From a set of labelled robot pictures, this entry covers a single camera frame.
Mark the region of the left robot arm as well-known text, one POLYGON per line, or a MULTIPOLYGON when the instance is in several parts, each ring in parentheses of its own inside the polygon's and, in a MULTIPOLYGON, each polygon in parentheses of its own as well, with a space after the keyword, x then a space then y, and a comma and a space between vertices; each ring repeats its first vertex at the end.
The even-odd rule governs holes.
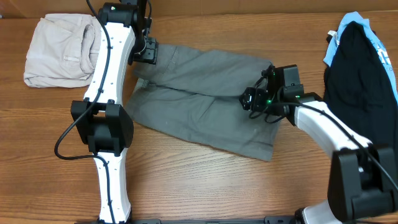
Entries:
POLYGON ((99 10, 98 61, 83 100, 73 101, 73 127, 95 162, 101 208, 97 223, 132 223, 127 196, 126 154, 133 140, 133 121, 123 107, 126 68, 133 62, 155 64, 158 43, 149 37, 150 1, 107 2, 99 10))

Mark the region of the grey shorts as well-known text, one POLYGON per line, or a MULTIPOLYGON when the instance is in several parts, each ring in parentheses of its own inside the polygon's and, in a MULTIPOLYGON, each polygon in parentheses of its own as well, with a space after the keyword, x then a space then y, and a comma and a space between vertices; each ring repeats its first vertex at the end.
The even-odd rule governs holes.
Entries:
POLYGON ((148 128, 270 161, 279 124, 250 119, 239 96, 271 64, 250 55, 160 45, 156 64, 134 67, 139 80, 125 109, 148 128))

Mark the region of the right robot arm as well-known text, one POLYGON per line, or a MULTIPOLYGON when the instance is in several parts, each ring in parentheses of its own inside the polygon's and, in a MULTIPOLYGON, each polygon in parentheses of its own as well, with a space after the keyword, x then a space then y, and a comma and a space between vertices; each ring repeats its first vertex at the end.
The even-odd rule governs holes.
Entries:
POLYGON ((270 65, 239 97, 249 117, 287 119, 330 157, 327 200, 265 223, 367 223, 397 211, 394 151, 374 145, 337 118, 314 92, 305 93, 296 65, 270 65))

